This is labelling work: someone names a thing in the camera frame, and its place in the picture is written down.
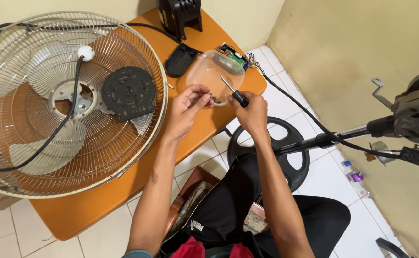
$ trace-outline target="plastic bottle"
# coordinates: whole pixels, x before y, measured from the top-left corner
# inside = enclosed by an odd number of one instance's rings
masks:
[[[348,160],[344,162],[344,166],[344,173],[350,181],[350,184],[353,186],[353,188],[355,188],[356,192],[358,193],[358,196],[366,196],[368,192],[361,184],[361,181],[364,179],[361,172],[352,167],[351,162]]]

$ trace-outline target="black pants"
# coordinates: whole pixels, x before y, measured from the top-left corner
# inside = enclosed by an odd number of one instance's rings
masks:
[[[193,236],[205,248],[242,243],[255,257],[280,257],[270,230],[255,236],[243,232],[243,221],[260,195],[257,157],[250,154],[232,167],[201,201],[184,228],[162,245],[173,252]],[[316,258],[328,258],[350,223],[350,210],[341,202],[325,197],[295,195],[304,220],[305,232]],[[200,231],[190,221],[203,226]]]

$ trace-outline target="black circular plate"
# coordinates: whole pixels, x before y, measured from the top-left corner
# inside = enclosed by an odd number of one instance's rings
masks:
[[[274,117],[268,117],[267,122],[277,124],[287,130],[287,136],[282,140],[275,140],[274,138],[270,137],[271,147],[274,150],[304,140],[304,138],[298,132],[298,130],[284,120]],[[247,153],[256,153],[256,148],[254,146],[244,147],[238,144],[238,138],[240,137],[243,131],[243,127],[239,126],[235,130],[235,132],[233,132],[232,138],[230,138],[229,147],[227,150],[227,160],[230,165],[239,155]],[[295,169],[293,166],[291,166],[291,164],[287,160],[287,155],[277,156],[276,158],[283,171],[284,177],[287,179],[287,183],[289,184],[291,192],[296,191],[307,177],[308,168],[310,167],[310,154],[307,150],[302,151],[302,167],[300,169]]]
[[[119,122],[154,111],[155,84],[152,76],[139,67],[123,67],[109,74],[101,95]]]

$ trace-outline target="wire fan guard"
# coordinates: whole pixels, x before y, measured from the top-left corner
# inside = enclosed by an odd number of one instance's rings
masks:
[[[132,166],[157,135],[168,91],[149,43],[108,17],[49,13],[0,31],[0,168],[34,154],[69,113],[73,97],[64,91],[73,92],[77,50],[83,45],[96,54],[82,63],[74,119],[30,164],[0,172],[0,193],[49,198],[90,189]],[[151,74],[154,112],[119,123],[102,102],[101,87],[110,73],[127,66]]]

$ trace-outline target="black screwdriver handle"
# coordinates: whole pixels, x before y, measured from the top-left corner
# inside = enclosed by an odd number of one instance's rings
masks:
[[[236,90],[234,93],[232,93],[232,97],[234,97],[241,105],[241,107],[246,108],[249,104],[249,101],[241,96],[240,92]]]

